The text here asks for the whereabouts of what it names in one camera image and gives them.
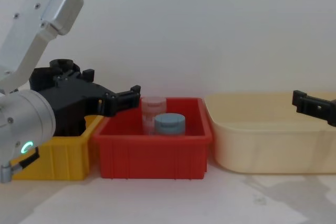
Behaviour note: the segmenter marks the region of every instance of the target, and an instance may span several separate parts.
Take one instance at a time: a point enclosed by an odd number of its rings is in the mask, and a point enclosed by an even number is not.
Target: blue lid
[[[185,133],[185,117],[181,114],[166,113],[155,117],[155,133],[176,135]]]

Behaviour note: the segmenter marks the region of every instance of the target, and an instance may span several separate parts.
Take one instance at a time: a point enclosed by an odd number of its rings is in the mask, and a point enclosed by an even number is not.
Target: cream plastic tub
[[[336,173],[336,127],[296,113],[291,102],[292,92],[207,96],[216,161],[239,173]]]

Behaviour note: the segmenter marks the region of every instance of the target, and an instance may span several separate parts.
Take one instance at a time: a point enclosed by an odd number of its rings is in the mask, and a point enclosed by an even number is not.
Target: yellow bin
[[[81,136],[53,137],[39,146],[40,158],[14,175],[14,179],[83,180],[97,159],[97,149],[90,141],[91,134],[102,116],[85,117],[87,129]],[[27,158],[34,150],[12,161],[12,165]]]

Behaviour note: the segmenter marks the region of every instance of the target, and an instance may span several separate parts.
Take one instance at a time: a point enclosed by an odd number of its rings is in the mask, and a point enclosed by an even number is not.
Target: storage bin
[[[87,129],[81,136],[53,137],[39,146],[40,158],[14,175],[14,179],[83,180],[97,160],[97,148],[90,140],[91,134],[103,119],[87,116]],[[30,156],[34,150],[12,161],[12,164]]]
[[[214,157],[222,167],[239,173],[336,173],[336,127],[296,113],[292,92],[214,94],[205,103]]]
[[[212,140],[203,101],[167,98],[167,112],[186,117],[185,135],[145,135],[140,107],[104,119],[93,134],[101,177],[202,179]]]

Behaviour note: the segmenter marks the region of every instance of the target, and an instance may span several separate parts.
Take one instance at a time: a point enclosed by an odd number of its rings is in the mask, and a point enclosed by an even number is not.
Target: white table surface
[[[336,176],[251,176],[208,165],[204,180],[14,181],[0,224],[335,224]]]

